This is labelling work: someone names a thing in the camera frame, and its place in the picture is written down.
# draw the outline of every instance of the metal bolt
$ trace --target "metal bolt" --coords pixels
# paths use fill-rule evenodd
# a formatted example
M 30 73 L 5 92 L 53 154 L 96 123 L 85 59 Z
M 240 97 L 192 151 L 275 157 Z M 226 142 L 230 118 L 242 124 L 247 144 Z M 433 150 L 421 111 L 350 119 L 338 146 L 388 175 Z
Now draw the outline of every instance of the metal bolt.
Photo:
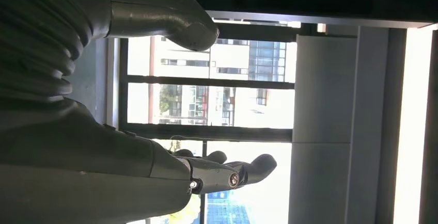
M 191 181 L 189 188 L 190 189 L 196 189 L 198 187 L 198 183 L 196 181 Z
M 229 184 L 231 188 L 236 188 L 239 185 L 239 175 L 237 173 L 231 174 Z

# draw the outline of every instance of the fluorescent light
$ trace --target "fluorescent light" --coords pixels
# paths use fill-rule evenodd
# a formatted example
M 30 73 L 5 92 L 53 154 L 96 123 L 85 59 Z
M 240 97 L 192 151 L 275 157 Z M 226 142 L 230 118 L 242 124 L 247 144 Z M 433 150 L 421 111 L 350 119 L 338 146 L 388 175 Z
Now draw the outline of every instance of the fluorescent light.
M 235 20 L 220 20 L 220 19 L 214 19 L 215 23 L 226 23 L 226 24 L 251 24 L 251 22 L 247 21 L 235 21 Z
M 432 29 L 408 29 L 404 59 L 394 224 L 417 224 Z

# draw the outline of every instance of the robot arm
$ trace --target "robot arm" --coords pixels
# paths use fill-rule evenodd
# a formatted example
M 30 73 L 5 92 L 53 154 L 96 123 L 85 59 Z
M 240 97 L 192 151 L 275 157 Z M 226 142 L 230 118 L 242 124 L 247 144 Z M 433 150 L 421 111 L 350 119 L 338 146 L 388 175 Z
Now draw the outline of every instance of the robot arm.
M 191 50 L 218 36 L 195 0 L 0 0 L 0 222 L 120 224 L 182 209 L 190 194 L 264 179 L 275 160 L 169 154 L 95 122 L 64 98 L 91 39 L 164 35 Z

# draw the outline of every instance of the window frame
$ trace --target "window frame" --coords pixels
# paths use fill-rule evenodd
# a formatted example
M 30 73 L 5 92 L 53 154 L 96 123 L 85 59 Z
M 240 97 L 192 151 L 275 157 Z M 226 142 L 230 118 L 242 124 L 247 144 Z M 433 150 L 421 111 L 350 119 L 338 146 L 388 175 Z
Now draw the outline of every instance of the window frame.
M 270 42 L 295 42 L 296 35 L 300 29 L 284 26 L 267 26 L 267 25 L 240 25 L 219 23 L 219 39 L 229 40 L 246 40 L 249 46 L 250 40 L 270 41 Z M 266 129 L 266 128 L 247 128 L 235 126 L 208 126 L 208 125 L 169 125 L 169 124 L 139 124 L 128 123 L 128 84 L 129 83 L 147 83 L 147 84 L 166 84 L 166 85 L 190 85 L 190 86 L 218 86 L 218 87 L 244 87 L 263 89 L 264 103 L 267 101 L 267 89 L 294 89 L 294 83 L 273 82 L 273 81 L 254 81 L 254 80 L 234 80 L 234 79 L 214 79 L 214 78 L 184 78 L 170 76 L 141 76 L 128 75 L 128 44 L 127 38 L 120 39 L 120 82 L 119 82 L 119 128 L 121 130 L 136 133 L 138 136 L 150 139 L 175 139 L 178 140 L 201 140 L 202 154 L 207 156 L 208 140 L 215 141 L 234 141 L 242 142 L 286 142 L 292 143 L 293 129 Z M 228 113 L 228 125 L 234 123 Z M 201 196 L 200 223 L 205 223 L 206 215 L 206 195 Z

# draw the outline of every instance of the window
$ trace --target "window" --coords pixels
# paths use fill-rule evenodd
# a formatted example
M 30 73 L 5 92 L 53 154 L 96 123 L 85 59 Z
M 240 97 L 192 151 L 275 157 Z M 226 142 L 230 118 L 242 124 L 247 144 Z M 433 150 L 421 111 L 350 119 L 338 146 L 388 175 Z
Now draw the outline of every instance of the window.
M 290 29 L 287 22 L 266 24 Z M 269 153 L 278 166 L 259 184 L 194 195 L 188 208 L 150 223 L 269 223 L 273 215 L 287 223 L 296 43 L 276 40 L 275 32 L 258 40 L 235 34 L 245 37 L 239 40 L 228 31 L 205 51 L 160 36 L 121 39 L 119 127 L 171 151 L 222 150 L 229 161 L 245 162 Z
M 266 105 L 266 95 L 267 95 L 266 89 L 257 89 L 256 101 L 258 105 Z
M 237 40 L 237 39 L 217 39 L 216 43 L 217 44 L 248 45 L 248 41 Z
M 248 74 L 246 68 L 217 68 L 218 73 L 232 73 L 232 74 Z
M 203 60 L 187 60 L 186 61 L 187 66 L 193 66 L 193 67 L 208 67 L 208 61 Z
M 207 148 L 207 154 L 218 150 L 225 152 L 226 163 L 250 163 L 264 153 L 271 154 L 277 161 L 277 168 L 260 183 L 208 194 L 207 224 L 272 223 L 273 220 L 288 223 L 291 144 L 208 141 Z
M 208 67 L 209 62 L 204 60 L 161 59 L 161 65 Z

